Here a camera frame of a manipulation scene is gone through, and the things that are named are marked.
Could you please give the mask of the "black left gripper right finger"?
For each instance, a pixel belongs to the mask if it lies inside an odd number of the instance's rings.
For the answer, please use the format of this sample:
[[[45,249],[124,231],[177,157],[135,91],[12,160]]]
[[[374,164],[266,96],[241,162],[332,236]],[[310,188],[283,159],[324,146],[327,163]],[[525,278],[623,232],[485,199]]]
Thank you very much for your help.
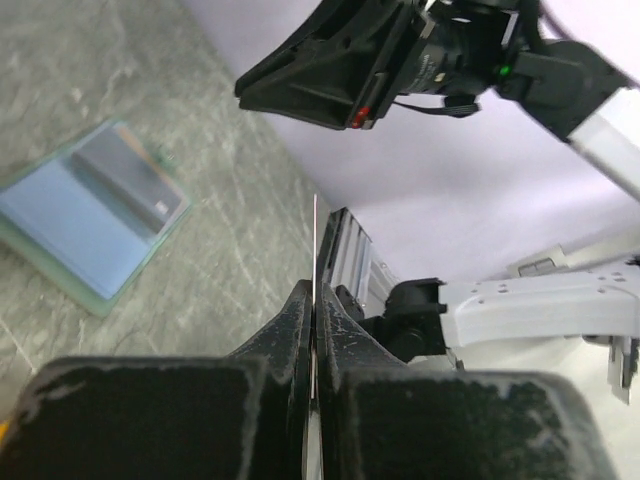
[[[560,376],[429,371],[394,358],[316,293],[326,479],[613,479],[591,411]]]

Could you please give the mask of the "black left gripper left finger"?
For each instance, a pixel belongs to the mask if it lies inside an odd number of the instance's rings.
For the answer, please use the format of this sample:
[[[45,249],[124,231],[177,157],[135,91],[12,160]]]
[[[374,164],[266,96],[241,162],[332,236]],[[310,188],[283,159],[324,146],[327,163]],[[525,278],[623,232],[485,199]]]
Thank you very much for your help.
[[[45,364],[1,438],[5,479],[301,479],[312,287],[223,357]]]

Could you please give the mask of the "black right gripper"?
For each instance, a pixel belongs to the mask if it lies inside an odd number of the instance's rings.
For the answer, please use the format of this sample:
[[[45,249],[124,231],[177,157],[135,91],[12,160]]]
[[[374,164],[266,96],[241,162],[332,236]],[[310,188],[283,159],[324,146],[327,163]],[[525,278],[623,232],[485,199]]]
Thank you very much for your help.
[[[322,1],[235,84],[243,110],[333,130],[361,109],[374,122],[393,105],[452,118],[480,110],[498,82],[519,1]],[[381,96],[376,75],[388,74]]]

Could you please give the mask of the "black credit card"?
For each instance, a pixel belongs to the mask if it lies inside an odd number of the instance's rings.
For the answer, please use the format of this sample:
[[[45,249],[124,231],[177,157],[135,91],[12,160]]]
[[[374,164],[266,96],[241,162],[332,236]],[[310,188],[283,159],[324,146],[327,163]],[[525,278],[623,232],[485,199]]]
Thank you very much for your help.
[[[167,231],[189,208],[182,188],[122,122],[101,126],[71,158],[155,234]]]

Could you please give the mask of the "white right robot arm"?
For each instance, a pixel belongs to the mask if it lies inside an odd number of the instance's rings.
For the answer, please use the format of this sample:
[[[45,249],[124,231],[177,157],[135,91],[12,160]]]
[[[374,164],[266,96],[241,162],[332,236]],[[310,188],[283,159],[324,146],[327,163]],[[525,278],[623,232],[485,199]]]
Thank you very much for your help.
[[[468,352],[571,336],[573,374],[594,403],[637,400],[599,335],[639,331],[639,269],[594,245],[543,251],[617,220],[639,222],[639,93],[589,46],[546,40],[535,1],[247,1],[235,30],[257,63],[245,110],[316,135],[308,159],[403,274],[445,278],[446,340]]]

